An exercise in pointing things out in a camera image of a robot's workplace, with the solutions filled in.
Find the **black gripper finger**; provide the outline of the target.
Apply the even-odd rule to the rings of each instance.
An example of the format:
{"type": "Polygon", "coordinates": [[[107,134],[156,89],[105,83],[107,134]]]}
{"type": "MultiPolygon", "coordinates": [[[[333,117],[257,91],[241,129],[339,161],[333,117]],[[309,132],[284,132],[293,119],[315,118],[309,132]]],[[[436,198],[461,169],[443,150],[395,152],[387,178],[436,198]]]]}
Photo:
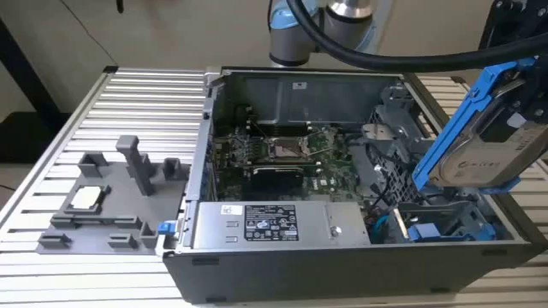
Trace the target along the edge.
{"type": "Polygon", "coordinates": [[[523,72],[524,84],[519,87],[516,99],[520,105],[515,111],[527,121],[547,124],[547,59],[536,59],[523,72]]]}

